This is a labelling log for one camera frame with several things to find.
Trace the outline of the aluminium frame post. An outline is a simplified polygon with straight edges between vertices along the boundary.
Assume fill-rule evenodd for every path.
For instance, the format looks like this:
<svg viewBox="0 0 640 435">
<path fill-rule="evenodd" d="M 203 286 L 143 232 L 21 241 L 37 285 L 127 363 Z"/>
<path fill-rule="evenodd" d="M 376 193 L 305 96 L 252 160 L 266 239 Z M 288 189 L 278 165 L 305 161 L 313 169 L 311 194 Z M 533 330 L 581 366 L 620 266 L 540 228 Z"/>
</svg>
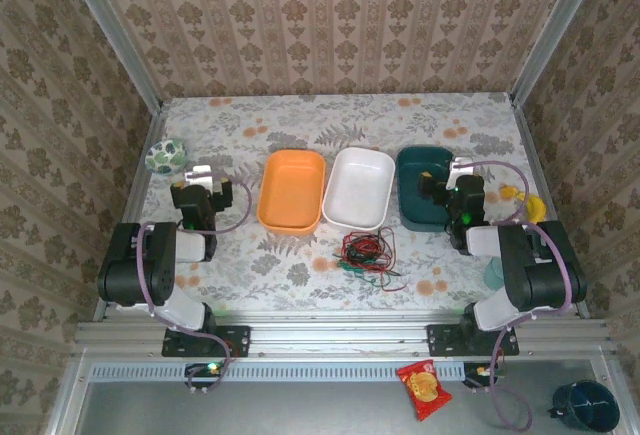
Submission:
<svg viewBox="0 0 640 435">
<path fill-rule="evenodd" d="M 583 1 L 556 1 L 510 91 L 514 107 L 521 107 L 530 95 Z"/>
<path fill-rule="evenodd" d="M 154 82 L 144 66 L 143 58 L 127 33 L 122 18 L 109 0 L 84 0 L 118 59 L 127 71 L 138 94 L 155 116 L 162 102 Z"/>
</svg>

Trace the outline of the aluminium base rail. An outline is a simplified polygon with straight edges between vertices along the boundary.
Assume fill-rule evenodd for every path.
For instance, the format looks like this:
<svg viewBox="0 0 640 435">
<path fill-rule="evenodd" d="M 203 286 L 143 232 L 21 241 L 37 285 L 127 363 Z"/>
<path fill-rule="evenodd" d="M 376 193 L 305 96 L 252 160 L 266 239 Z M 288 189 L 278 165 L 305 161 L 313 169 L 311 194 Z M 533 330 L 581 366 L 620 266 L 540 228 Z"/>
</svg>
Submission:
<svg viewBox="0 0 640 435">
<path fill-rule="evenodd" d="M 346 319 L 294 320 L 254 318 L 251 359 L 413 359 L 428 356 L 427 320 Z M 588 358 L 614 354 L 616 345 L 605 323 L 589 319 L 538 319 L 515 329 L 520 354 L 526 359 Z M 111 318 L 82 323 L 78 347 L 94 355 L 123 359 L 158 357 L 164 328 L 148 319 Z"/>
</svg>

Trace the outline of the green leaf patterned bowl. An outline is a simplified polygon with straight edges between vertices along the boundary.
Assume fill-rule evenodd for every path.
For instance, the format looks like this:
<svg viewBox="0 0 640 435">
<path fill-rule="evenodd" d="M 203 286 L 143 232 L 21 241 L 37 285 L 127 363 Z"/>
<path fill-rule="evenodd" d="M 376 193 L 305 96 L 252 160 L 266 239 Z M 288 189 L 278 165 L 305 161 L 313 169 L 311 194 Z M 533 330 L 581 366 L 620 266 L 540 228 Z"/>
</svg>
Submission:
<svg viewBox="0 0 640 435">
<path fill-rule="evenodd" d="M 146 152 L 146 168 L 155 174 L 171 175 L 184 169 L 188 161 L 185 143 L 179 139 L 165 139 L 156 142 Z"/>
</svg>

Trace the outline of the dark blue mug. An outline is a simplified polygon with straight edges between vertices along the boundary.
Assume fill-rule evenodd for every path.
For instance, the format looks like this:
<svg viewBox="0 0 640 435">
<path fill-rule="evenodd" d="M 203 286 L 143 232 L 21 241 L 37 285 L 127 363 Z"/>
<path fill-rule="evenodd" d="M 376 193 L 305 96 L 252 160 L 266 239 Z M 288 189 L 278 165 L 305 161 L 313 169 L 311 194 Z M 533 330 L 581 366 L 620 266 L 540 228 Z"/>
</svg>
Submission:
<svg viewBox="0 0 640 435">
<path fill-rule="evenodd" d="M 596 433 L 613 431 L 621 416 L 615 396 L 607 387 L 593 380 L 557 388 L 548 414 L 566 427 Z"/>
</svg>

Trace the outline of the dark teal plastic tray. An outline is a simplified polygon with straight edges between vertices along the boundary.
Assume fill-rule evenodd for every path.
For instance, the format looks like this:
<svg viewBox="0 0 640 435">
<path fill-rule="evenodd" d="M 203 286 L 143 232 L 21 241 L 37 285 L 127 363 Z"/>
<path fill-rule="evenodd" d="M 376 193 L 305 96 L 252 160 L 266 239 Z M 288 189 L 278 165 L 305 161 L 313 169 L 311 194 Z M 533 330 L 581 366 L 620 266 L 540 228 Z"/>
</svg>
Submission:
<svg viewBox="0 0 640 435">
<path fill-rule="evenodd" d="M 396 157 L 398 206 L 402 225 L 413 232 L 445 230 L 446 209 L 425 199 L 419 192 L 419 177 L 429 172 L 446 182 L 453 154 L 443 147 L 414 145 L 401 149 Z"/>
</svg>

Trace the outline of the red snack packet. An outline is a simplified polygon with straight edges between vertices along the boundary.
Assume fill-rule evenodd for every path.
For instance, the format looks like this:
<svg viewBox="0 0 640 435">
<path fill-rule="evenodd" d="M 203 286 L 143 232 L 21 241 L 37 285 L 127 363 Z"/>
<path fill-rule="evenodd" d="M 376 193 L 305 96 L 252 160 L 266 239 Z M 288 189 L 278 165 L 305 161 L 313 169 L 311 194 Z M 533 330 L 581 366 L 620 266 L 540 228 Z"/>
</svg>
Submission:
<svg viewBox="0 0 640 435">
<path fill-rule="evenodd" d="M 405 385 L 420 422 L 452 400 L 452 395 L 442 388 L 432 360 L 399 368 L 396 374 Z"/>
</svg>

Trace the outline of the teal cup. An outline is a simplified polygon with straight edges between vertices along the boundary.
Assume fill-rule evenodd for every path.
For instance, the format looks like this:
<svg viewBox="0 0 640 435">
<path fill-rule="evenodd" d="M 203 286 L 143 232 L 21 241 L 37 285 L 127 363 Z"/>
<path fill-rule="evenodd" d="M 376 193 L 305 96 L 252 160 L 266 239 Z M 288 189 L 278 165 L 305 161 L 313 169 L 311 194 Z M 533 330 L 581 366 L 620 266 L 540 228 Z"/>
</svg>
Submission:
<svg viewBox="0 0 640 435">
<path fill-rule="evenodd" d="M 484 271 L 484 283 L 490 289 L 497 291 L 504 286 L 502 260 L 493 257 Z"/>
</svg>

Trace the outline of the aluminium table side rail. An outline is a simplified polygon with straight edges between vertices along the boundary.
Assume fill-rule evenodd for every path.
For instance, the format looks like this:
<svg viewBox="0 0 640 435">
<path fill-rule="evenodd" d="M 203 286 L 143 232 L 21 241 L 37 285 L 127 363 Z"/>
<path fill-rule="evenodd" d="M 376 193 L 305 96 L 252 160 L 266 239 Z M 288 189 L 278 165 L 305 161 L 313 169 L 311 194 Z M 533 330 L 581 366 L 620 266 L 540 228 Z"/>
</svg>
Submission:
<svg viewBox="0 0 640 435">
<path fill-rule="evenodd" d="M 169 105 L 163 104 L 151 117 L 121 222 L 137 222 L 140 219 L 151 178 L 151 172 L 145 165 L 145 156 L 162 139 L 168 110 Z"/>
<path fill-rule="evenodd" d="M 551 191 L 549 189 L 547 180 L 545 178 L 545 174 L 543 171 L 543 167 L 542 164 L 540 162 L 540 158 L 538 156 L 536 147 L 535 147 L 535 143 L 534 143 L 534 139 L 533 136 L 531 134 L 531 130 L 529 129 L 529 126 L 527 124 L 527 120 L 525 117 L 525 114 L 523 112 L 523 109 L 517 105 L 515 102 L 511 101 L 511 99 L 509 99 L 511 102 L 511 108 L 514 114 L 514 118 L 516 121 L 516 124 L 518 126 L 518 130 L 521 136 L 521 141 L 522 141 L 522 145 L 524 147 L 524 150 L 526 152 L 526 156 L 527 156 L 527 160 L 528 160 L 528 164 L 531 170 L 531 174 L 533 176 L 533 179 L 535 181 L 535 186 L 537 189 L 537 194 L 542 198 L 542 200 L 546 203 L 547 205 L 547 218 L 549 220 L 559 220 L 558 218 L 558 212 L 556 210 L 555 204 L 553 202 L 552 196 L 551 196 Z M 581 272 L 581 276 L 584 282 L 585 287 L 587 287 L 587 280 L 586 280 L 586 275 L 584 273 L 584 270 L 582 269 L 582 266 L 580 265 L 578 259 L 577 259 L 577 255 L 576 255 L 576 261 L 575 264 L 579 267 L 579 271 Z M 587 305 L 585 303 L 586 301 L 586 293 L 584 296 L 582 296 L 582 299 L 579 300 L 578 302 L 575 302 L 575 313 L 576 316 L 579 316 L 579 318 L 581 319 L 591 319 L 593 318 L 592 315 L 589 312 L 589 309 L 587 308 Z"/>
</svg>

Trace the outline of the orange plastic tray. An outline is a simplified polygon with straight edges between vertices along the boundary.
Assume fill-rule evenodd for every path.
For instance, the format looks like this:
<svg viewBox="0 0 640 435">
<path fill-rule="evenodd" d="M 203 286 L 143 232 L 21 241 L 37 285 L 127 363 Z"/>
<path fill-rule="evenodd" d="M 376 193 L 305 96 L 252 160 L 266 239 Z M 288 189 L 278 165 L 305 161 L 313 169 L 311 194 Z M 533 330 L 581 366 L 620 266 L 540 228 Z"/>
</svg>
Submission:
<svg viewBox="0 0 640 435">
<path fill-rule="evenodd" d="M 277 235 L 307 236 L 320 218 L 326 162 L 317 152 L 285 149 L 266 162 L 257 218 Z"/>
</svg>

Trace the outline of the yellow banana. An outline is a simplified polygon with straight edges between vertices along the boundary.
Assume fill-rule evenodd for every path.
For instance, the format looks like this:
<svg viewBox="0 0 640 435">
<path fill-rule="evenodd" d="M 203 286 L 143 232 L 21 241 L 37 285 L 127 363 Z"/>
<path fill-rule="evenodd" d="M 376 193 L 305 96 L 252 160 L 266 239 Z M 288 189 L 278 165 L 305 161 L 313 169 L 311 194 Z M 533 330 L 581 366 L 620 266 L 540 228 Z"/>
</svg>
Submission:
<svg viewBox="0 0 640 435">
<path fill-rule="evenodd" d="M 547 218 L 545 202 L 535 194 L 529 194 L 526 200 L 527 220 L 533 224 L 544 222 Z"/>
</svg>

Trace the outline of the white plastic tray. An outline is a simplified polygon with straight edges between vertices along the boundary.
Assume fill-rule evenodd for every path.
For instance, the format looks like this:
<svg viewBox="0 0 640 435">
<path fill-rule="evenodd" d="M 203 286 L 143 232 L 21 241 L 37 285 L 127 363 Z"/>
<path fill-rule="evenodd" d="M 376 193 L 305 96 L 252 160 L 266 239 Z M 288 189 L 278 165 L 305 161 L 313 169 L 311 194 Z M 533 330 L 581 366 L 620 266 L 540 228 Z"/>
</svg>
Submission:
<svg viewBox="0 0 640 435">
<path fill-rule="evenodd" d="M 386 219 L 394 175 L 395 162 L 385 153 L 360 147 L 341 150 L 324 195 L 324 219 L 343 232 L 377 231 Z"/>
</svg>

